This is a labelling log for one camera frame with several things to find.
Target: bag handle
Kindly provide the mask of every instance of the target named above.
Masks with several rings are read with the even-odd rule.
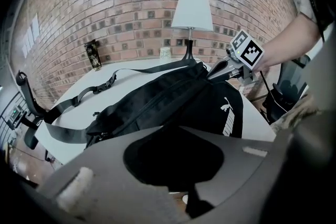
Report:
[[[72,99],[68,99],[56,105],[45,115],[44,122],[47,126],[47,129],[50,135],[53,138],[59,141],[65,142],[65,143],[70,143],[70,144],[86,144],[87,143],[87,134],[86,134],[87,129],[75,130],[75,129],[68,129],[68,128],[64,128],[64,127],[60,127],[60,126],[56,126],[52,124],[69,107],[71,106],[77,107],[80,104],[81,99],[88,92],[92,91],[93,94],[98,94],[102,91],[110,89],[117,79],[117,72],[119,70],[132,70],[132,71],[136,71],[140,73],[153,74],[153,73],[158,73],[158,72],[167,71],[170,69],[175,69],[175,68],[180,68],[180,67],[194,66],[196,64],[197,63],[195,59],[188,59],[188,60],[170,62],[164,65],[151,67],[147,69],[129,69],[129,68],[118,69],[115,72],[113,72],[112,77],[107,82],[99,86],[88,87],[85,90],[83,90],[79,95],[73,97]]]

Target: human arm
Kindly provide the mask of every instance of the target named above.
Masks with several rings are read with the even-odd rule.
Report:
[[[254,71],[261,71],[304,55],[319,38],[317,24],[300,13],[278,36],[263,45],[265,53]]]

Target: strap buckle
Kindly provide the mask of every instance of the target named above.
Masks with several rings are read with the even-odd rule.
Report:
[[[108,133],[101,133],[101,134],[99,134],[98,135],[98,139],[99,139],[99,141],[102,141],[104,138],[105,138],[105,136],[107,136],[108,135]]]
[[[93,91],[93,94],[98,94],[102,91],[110,89],[112,84],[114,84],[116,78],[117,76],[114,75],[114,77],[110,78],[107,82],[103,83],[102,85],[97,86],[96,89]]]
[[[71,101],[74,108],[80,104],[80,101],[78,101],[78,96],[74,97]]]

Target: brick wall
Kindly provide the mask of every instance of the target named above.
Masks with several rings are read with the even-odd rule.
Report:
[[[296,15],[292,0],[209,0],[214,32],[195,32],[194,55],[207,63],[226,55],[236,31],[246,29],[261,44]],[[177,0],[25,0],[14,31],[11,63],[28,73],[37,101],[50,108],[91,67],[83,44],[100,41],[104,63],[156,58],[160,47],[185,53],[182,30],[170,28]],[[38,13],[40,36],[27,59],[20,47]]]

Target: puma logo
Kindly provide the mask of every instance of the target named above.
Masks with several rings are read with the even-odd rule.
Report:
[[[222,105],[221,110],[224,110],[224,112],[226,112],[226,110],[229,109],[229,114],[226,119],[223,134],[225,136],[230,136],[232,134],[233,124],[235,122],[235,115],[233,113],[233,108],[230,105],[229,100],[227,100],[226,97],[224,97],[224,99],[227,101],[228,104]]]
[[[231,108],[233,110],[232,106],[229,103],[229,100],[227,100],[226,97],[224,97],[224,99],[228,102],[228,104],[222,105],[221,110],[224,110],[225,112],[228,108]]]

